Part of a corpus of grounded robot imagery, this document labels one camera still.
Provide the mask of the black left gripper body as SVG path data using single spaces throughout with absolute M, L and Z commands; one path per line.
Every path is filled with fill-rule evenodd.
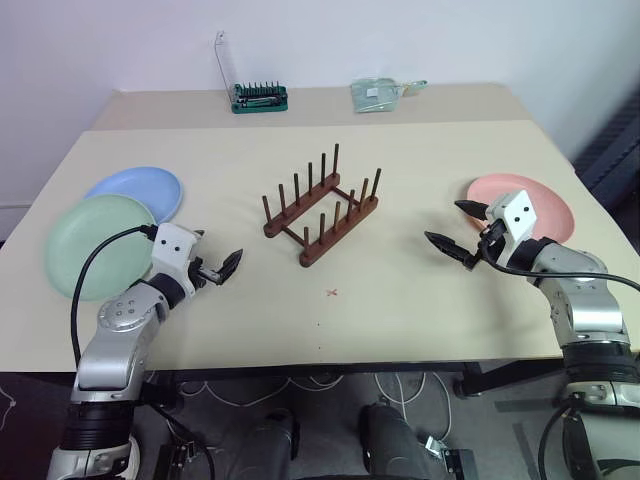
M 199 290 L 205 287 L 207 283 L 213 283 L 215 285 L 222 285 L 223 272 L 222 268 L 214 270 L 204 264 L 204 260 L 196 256 L 189 264 L 188 277 L 194 286 L 195 290 Z

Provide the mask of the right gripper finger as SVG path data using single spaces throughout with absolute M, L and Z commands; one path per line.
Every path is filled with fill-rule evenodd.
M 466 215 L 480 220 L 487 220 L 487 209 L 488 205 L 485 203 L 473 201 L 473 200 L 456 200 L 454 205 L 457 206 L 460 210 L 462 210 Z
M 467 270 L 473 270 L 476 266 L 476 255 L 458 245 L 450 237 L 430 231 L 425 231 L 424 235 L 439 252 L 458 261 Z

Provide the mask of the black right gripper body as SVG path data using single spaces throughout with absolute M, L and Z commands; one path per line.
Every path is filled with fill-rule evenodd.
M 505 248 L 506 240 L 504 234 L 506 232 L 507 228 L 504 221 L 500 219 L 495 220 L 484 228 L 479 234 L 480 239 L 477 245 L 477 251 L 466 260 L 466 265 L 476 266 L 477 263 L 484 260 L 486 256 L 496 262 Z

